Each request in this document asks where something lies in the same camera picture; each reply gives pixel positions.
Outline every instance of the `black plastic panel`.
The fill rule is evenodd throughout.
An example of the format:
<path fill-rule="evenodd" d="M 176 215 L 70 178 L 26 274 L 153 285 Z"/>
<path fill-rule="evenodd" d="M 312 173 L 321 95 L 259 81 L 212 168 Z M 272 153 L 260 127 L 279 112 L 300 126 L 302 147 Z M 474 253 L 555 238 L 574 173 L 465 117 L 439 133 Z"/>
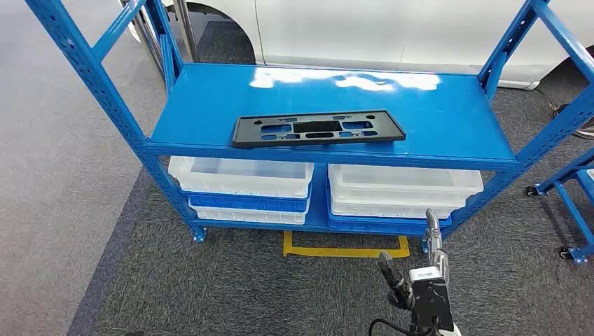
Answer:
<path fill-rule="evenodd" d="M 406 134 L 386 110 L 240 117 L 233 147 L 396 141 Z"/>

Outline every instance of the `white plastic bin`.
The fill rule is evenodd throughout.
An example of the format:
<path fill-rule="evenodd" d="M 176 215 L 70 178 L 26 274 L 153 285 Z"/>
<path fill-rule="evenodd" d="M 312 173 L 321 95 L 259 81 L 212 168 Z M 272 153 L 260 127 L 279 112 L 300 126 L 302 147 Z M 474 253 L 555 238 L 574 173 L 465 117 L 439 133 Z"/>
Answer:
<path fill-rule="evenodd" d="M 172 156 L 168 172 L 182 190 L 306 198 L 314 164 Z"/>
<path fill-rule="evenodd" d="M 403 218 L 426 218 L 427 208 L 433 209 L 437 218 L 445 219 L 450 216 L 452 211 L 462 208 L 464 203 L 457 206 L 442 204 L 420 204 L 409 203 L 400 205 L 386 204 L 357 204 L 337 202 L 334 196 L 331 196 L 331 211 L 337 216 L 361 216 L 361 217 L 403 217 Z"/>
<path fill-rule="evenodd" d="M 211 208 L 209 206 L 193 206 L 191 204 L 190 207 L 196 210 L 198 218 L 201 219 L 302 225 L 305 223 L 305 215 L 310 210 L 310 201 L 308 200 L 308 207 L 305 212 Z"/>
<path fill-rule="evenodd" d="M 481 173 L 474 170 L 329 164 L 328 174 L 337 202 L 458 207 L 483 191 Z"/>

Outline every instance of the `caster wheel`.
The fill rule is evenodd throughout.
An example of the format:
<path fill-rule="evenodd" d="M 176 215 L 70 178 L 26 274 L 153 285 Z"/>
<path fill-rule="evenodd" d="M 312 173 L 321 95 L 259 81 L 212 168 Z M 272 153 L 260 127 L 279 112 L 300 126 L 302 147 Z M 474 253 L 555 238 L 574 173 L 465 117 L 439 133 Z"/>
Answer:
<path fill-rule="evenodd" d="M 538 196 L 538 190 L 537 187 L 533 186 L 533 185 L 529 185 L 528 187 L 526 187 L 526 189 L 524 190 L 524 193 L 526 194 L 526 196 L 528 197 L 534 197 L 534 196 Z"/>
<path fill-rule="evenodd" d="M 568 246 L 561 246 L 559 248 L 558 252 L 559 252 L 559 256 L 561 257 L 561 259 L 565 259 L 565 260 L 573 260 L 574 259 L 572 254 L 569 252 Z"/>

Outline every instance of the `blue shelf board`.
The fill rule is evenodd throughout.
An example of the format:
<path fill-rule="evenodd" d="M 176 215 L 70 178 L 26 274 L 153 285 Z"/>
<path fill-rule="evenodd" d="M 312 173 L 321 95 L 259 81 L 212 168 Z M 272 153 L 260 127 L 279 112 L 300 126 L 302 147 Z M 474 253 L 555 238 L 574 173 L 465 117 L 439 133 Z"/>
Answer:
<path fill-rule="evenodd" d="M 325 164 L 316 164 L 314 176 L 312 177 L 312 199 L 310 210 L 305 215 L 305 224 L 272 224 L 256 222 L 239 222 L 232 220 L 204 220 L 198 219 L 191 225 L 201 225 L 205 227 L 219 228 L 242 228 L 242 229 L 264 229 L 264 230 L 293 230 L 293 231 L 311 231 L 327 233 L 353 233 L 360 235 L 405 235 L 405 236 L 423 236 L 427 228 L 425 219 L 416 218 L 390 218 L 385 224 L 381 223 L 380 218 L 347 217 L 356 221 L 368 220 L 373 222 L 366 227 L 352 227 L 343 229 L 331 229 L 328 224 L 328 206 L 326 202 L 326 179 L 327 170 Z M 451 217 L 446 220 L 440 220 L 442 227 L 452 223 Z"/>
<path fill-rule="evenodd" d="M 576 180 L 588 196 L 588 199 L 590 199 L 590 202 L 594 204 L 594 181 L 588 175 L 588 172 L 585 169 L 577 171 Z"/>
<path fill-rule="evenodd" d="M 239 149 L 240 116 L 387 110 L 405 141 Z M 185 64 L 146 149 L 160 155 L 506 169 L 518 162 L 476 76 Z"/>

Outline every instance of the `blue plastic crate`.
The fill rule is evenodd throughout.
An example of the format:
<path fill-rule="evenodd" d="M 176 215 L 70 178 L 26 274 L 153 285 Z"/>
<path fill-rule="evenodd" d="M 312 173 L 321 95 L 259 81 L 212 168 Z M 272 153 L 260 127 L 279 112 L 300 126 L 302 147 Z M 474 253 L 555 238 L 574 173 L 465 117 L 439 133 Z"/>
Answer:
<path fill-rule="evenodd" d="M 360 217 L 360 216 L 337 216 L 332 214 L 331 191 L 329 183 L 326 183 L 326 202 L 328 204 L 328 228 L 337 231 L 362 231 L 373 234 L 392 233 L 394 235 L 424 236 L 427 229 L 427 221 L 421 218 L 390 218 L 390 217 Z M 452 224 L 452 216 L 447 219 L 440 219 L 440 228 L 446 228 Z"/>
<path fill-rule="evenodd" d="M 305 212 L 312 194 L 312 184 L 306 198 L 283 198 L 254 195 L 216 194 L 183 191 L 195 207 L 251 209 L 285 212 Z"/>

